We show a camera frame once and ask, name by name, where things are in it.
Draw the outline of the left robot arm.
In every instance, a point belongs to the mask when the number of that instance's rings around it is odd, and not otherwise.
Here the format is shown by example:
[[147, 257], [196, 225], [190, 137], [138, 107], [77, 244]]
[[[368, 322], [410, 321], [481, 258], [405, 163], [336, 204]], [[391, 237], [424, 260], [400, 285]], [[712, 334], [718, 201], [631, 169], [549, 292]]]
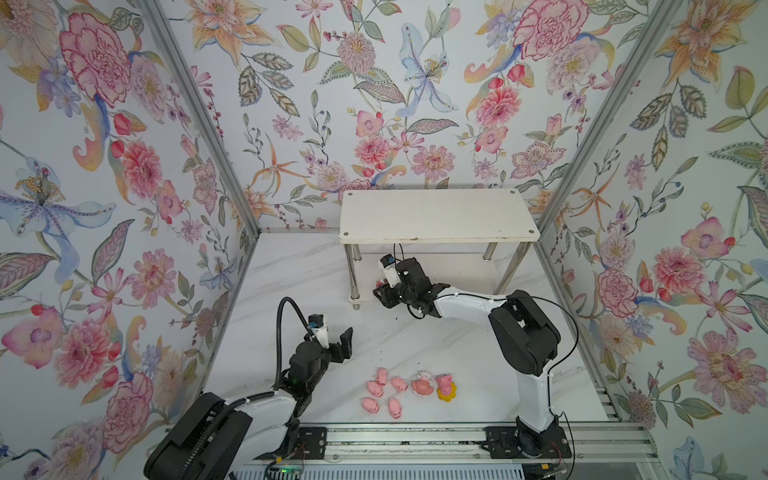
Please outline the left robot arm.
[[300, 417], [329, 366], [352, 357], [354, 330], [328, 340], [320, 315], [278, 374], [276, 386], [236, 400], [199, 396], [150, 454], [147, 479], [224, 479], [263, 456], [284, 457], [299, 438]]

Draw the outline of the pink bear white bowl toy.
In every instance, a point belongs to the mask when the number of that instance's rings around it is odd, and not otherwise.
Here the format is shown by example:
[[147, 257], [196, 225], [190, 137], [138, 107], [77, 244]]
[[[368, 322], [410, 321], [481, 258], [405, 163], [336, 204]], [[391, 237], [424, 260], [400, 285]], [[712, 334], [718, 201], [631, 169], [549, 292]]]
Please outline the pink bear white bowl toy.
[[412, 392], [420, 397], [428, 397], [435, 391], [433, 386], [433, 376], [426, 371], [417, 372], [410, 380]]

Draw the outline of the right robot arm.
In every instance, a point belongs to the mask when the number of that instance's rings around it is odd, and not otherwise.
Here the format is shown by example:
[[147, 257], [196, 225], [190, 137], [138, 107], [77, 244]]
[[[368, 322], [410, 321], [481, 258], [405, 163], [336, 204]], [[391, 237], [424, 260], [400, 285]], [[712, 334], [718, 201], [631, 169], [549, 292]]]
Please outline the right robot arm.
[[419, 319], [453, 318], [491, 327], [501, 355], [516, 372], [520, 408], [512, 427], [486, 429], [488, 451], [496, 458], [564, 457], [566, 435], [552, 408], [549, 375], [561, 335], [536, 300], [520, 289], [490, 296], [433, 283], [415, 258], [386, 254], [379, 268], [384, 278], [373, 294], [385, 308], [404, 305]]

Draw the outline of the left aluminium corner post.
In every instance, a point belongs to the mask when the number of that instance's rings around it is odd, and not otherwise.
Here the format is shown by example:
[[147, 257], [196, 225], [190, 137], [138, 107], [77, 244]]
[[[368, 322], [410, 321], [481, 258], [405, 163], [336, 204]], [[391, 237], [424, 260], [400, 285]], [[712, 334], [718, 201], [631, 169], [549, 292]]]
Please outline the left aluminium corner post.
[[187, 102], [190, 116], [198, 128], [201, 137], [212, 154], [215, 165], [223, 177], [239, 217], [248, 233], [257, 239], [260, 234], [257, 221], [246, 199], [244, 189], [236, 178], [233, 165], [227, 155], [225, 145], [212, 118], [207, 113], [206, 102], [195, 82], [190, 66], [184, 58], [177, 42], [170, 21], [165, 16], [159, 1], [138, 0], [138, 8], [148, 23], [153, 39], [163, 55], [167, 57], [170, 70], [180, 89], [183, 99]]

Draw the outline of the aluminium corner post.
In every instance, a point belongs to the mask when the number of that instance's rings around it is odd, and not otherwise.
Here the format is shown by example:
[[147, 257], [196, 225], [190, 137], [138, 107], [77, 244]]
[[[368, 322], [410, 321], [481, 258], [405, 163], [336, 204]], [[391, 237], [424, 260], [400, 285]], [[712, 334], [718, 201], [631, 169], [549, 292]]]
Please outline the aluminium corner post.
[[246, 199], [244, 189], [236, 178], [233, 165], [227, 155], [225, 145], [212, 118], [207, 113], [206, 102], [195, 82], [190, 66], [184, 58], [177, 42], [170, 21], [165, 16], [159, 1], [138, 0], [138, 8], [148, 23], [153, 39], [163, 55], [167, 57], [170, 70], [180, 89], [183, 99], [187, 102], [190, 116], [198, 128], [201, 137], [212, 154], [215, 165], [223, 177], [239, 217], [248, 233], [257, 239], [260, 234], [257, 221]]
[[661, 39], [662, 34], [666, 31], [678, 9], [679, 6], [675, 5], [675, 1], [658, 1], [655, 4], [645, 23], [645, 27], [630, 51], [630, 55], [627, 57], [624, 71], [618, 76], [618, 79], [597, 110], [593, 125], [588, 129], [583, 142], [577, 148], [574, 158], [569, 163], [564, 176], [554, 190], [554, 194], [544, 213], [538, 219], [537, 226], [539, 227], [541, 240], [544, 239], [547, 231], [553, 227], [555, 218], [567, 200], [573, 184], [585, 168], [603, 135], [609, 129], [620, 107], [629, 97], [630, 91], [638, 79], [641, 70], [652, 55], [652, 50]]

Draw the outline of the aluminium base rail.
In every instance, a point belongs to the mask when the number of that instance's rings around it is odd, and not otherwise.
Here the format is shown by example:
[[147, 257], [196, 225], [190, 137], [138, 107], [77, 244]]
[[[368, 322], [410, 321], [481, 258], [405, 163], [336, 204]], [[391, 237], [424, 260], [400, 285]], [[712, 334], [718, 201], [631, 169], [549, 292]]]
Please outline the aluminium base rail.
[[562, 439], [544, 448], [538, 457], [514, 458], [517, 448], [496, 434], [488, 438], [484, 423], [308, 423], [323, 428], [320, 440], [311, 441], [288, 458], [310, 464], [405, 463], [539, 463], [566, 460], [582, 463], [657, 463], [650, 435], [636, 423], [560, 422]]

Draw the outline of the white two-tier shelf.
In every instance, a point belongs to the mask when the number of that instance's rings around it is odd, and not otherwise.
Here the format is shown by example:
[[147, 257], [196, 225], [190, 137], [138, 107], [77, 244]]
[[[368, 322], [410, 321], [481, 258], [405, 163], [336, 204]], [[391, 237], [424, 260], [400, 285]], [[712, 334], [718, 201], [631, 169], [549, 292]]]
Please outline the white two-tier shelf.
[[379, 257], [360, 249], [412, 252], [434, 283], [482, 294], [507, 288], [540, 232], [516, 189], [348, 190], [339, 241], [355, 309], [375, 302]]

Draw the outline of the right aluminium corner post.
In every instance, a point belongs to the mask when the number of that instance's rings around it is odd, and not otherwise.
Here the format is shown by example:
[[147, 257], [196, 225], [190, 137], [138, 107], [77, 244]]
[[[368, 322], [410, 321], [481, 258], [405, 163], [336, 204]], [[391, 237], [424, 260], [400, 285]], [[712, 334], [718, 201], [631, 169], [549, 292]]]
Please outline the right aluminium corner post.
[[574, 158], [569, 163], [564, 176], [554, 190], [554, 194], [544, 213], [538, 219], [537, 226], [539, 227], [541, 240], [544, 239], [547, 231], [553, 227], [555, 218], [567, 200], [573, 184], [585, 168], [603, 135], [609, 129], [620, 107], [629, 97], [630, 91], [638, 79], [641, 70], [652, 55], [652, 50], [661, 39], [662, 34], [666, 31], [678, 9], [679, 6], [675, 5], [675, 1], [658, 1], [655, 4], [645, 23], [645, 27], [630, 51], [630, 55], [627, 57], [624, 71], [618, 76], [618, 79], [597, 110], [593, 125], [588, 129], [583, 142], [577, 148]]

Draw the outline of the pink bear yellow flower toy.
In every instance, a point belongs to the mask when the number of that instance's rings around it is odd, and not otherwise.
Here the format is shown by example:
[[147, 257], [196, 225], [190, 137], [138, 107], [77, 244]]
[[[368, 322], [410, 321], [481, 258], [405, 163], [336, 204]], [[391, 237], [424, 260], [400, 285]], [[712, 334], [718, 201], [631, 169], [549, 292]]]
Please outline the pink bear yellow flower toy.
[[450, 374], [436, 376], [435, 382], [437, 384], [436, 392], [440, 400], [450, 402], [456, 397], [456, 385]]

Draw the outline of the small pink pig toy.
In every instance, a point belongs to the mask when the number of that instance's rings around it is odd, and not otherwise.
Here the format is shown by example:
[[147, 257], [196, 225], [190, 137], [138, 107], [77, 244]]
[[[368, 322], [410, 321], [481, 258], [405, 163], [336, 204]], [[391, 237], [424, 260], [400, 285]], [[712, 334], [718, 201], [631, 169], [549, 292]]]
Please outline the small pink pig toy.
[[393, 386], [393, 388], [394, 388], [394, 389], [395, 389], [395, 390], [396, 390], [398, 393], [401, 393], [401, 392], [405, 392], [405, 391], [407, 391], [407, 390], [408, 390], [408, 387], [409, 387], [409, 385], [408, 385], [408, 382], [407, 382], [406, 380], [404, 380], [404, 379], [403, 379], [403, 378], [401, 378], [401, 377], [397, 377], [397, 376], [395, 376], [395, 377], [392, 377], [392, 378], [390, 379], [390, 383], [391, 383], [391, 385]]
[[366, 412], [370, 414], [377, 414], [380, 409], [379, 403], [371, 397], [364, 398], [361, 401], [361, 406]]
[[376, 381], [368, 381], [366, 383], [366, 387], [367, 387], [368, 392], [373, 397], [381, 398], [383, 396], [383, 393], [384, 393], [383, 386], [381, 384], [379, 384], [378, 382], [376, 382]]
[[398, 420], [402, 417], [402, 413], [403, 413], [402, 405], [397, 398], [395, 397], [390, 398], [388, 400], [387, 407], [388, 407], [389, 414], [393, 419]]
[[375, 383], [380, 387], [385, 387], [388, 384], [388, 370], [384, 368], [378, 368], [375, 377]]

